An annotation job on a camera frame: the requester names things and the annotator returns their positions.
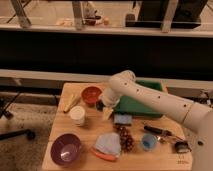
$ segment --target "green bin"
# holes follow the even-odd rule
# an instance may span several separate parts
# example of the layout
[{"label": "green bin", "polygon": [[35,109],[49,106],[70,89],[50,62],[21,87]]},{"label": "green bin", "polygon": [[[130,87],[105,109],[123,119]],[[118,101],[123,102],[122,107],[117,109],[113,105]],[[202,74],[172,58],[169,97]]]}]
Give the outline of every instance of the green bin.
[{"label": "green bin", "polygon": [[[162,85],[159,82],[137,80],[136,83],[144,87],[163,91]],[[153,109],[128,96],[121,97],[120,102],[114,108],[114,113],[147,116],[151,118],[160,118],[163,116],[161,113],[154,111]]]}]

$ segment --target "wooden tabletop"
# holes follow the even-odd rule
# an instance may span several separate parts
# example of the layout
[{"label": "wooden tabletop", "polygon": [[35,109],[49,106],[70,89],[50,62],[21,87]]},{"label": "wooden tabletop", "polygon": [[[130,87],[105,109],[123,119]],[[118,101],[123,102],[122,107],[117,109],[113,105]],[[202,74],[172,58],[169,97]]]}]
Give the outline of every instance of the wooden tabletop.
[{"label": "wooden tabletop", "polygon": [[[148,120],[142,117],[133,118],[133,124],[129,127],[135,140],[135,147],[129,153],[122,153],[116,162],[108,162],[97,158],[91,152],[91,148],[100,134],[113,131],[112,119],[102,121],[102,112],[97,111],[94,107],[88,107],[82,100],[78,105],[86,109],[86,121],[83,127],[76,126],[68,114],[63,113],[63,109],[68,101],[70,94],[81,93],[88,86],[97,86],[102,90],[107,86],[106,83],[66,83],[64,85],[60,98],[59,107],[53,122],[49,142],[43,160],[42,169],[44,171],[55,170],[81,170],[81,171],[98,171],[98,170],[137,170],[137,171],[189,171],[191,170],[192,157],[191,153],[177,154],[169,143],[157,144],[157,147],[149,152],[144,151],[140,146],[140,139],[143,134],[142,121],[164,129],[168,129],[181,138],[185,138],[182,128],[176,122],[163,116],[160,119]],[[62,134],[76,134],[82,144],[83,150],[79,158],[68,168],[62,168],[56,165],[50,156],[50,149],[53,141]]]}]

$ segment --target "small white container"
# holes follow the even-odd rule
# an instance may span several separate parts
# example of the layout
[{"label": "small white container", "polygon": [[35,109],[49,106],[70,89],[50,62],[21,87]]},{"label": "small white container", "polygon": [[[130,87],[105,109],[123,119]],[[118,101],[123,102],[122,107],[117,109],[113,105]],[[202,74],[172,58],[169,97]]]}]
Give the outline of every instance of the small white container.
[{"label": "small white container", "polygon": [[69,115],[77,126],[83,126],[85,122],[85,109],[82,106],[75,106],[69,111]]}]

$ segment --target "blue cup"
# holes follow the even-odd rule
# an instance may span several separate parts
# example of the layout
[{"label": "blue cup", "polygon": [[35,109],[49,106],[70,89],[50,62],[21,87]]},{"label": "blue cup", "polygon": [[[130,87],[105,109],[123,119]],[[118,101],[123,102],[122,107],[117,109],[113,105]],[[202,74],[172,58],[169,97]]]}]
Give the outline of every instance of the blue cup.
[{"label": "blue cup", "polygon": [[144,150],[149,151],[155,148],[157,145],[158,139],[155,135],[152,134],[144,134],[141,139],[141,145]]}]

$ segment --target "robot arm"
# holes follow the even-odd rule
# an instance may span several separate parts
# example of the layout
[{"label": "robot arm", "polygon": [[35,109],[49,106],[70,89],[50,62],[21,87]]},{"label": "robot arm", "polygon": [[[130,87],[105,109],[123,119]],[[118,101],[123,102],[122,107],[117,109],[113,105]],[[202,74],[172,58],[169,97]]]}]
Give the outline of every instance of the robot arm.
[{"label": "robot arm", "polygon": [[213,170],[213,164],[211,164],[213,136],[207,133],[213,130],[212,108],[192,100],[138,85],[135,83],[135,75],[131,71],[113,75],[109,79],[109,86],[101,95],[101,100],[105,106],[116,106],[122,95],[130,96],[198,133],[193,171]]}]

